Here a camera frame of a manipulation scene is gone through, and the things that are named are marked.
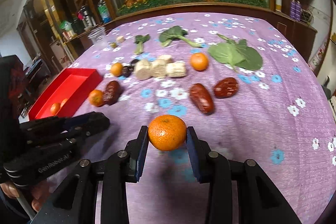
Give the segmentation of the person's left hand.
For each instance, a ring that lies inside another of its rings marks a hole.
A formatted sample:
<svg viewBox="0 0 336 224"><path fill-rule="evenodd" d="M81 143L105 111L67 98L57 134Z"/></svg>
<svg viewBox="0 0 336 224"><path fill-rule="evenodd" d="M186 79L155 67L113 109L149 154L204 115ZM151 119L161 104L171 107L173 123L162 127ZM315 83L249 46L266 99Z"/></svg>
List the person's left hand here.
<svg viewBox="0 0 336 224"><path fill-rule="evenodd" d="M3 190L4 194L7 195L9 198L19 197L19 192L12 182L2 183L1 189ZM37 185L32 186L30 188L30 192L31 196L33 197L31 206L36 212L38 212L50 195L49 182L47 180L44 180Z"/></svg>

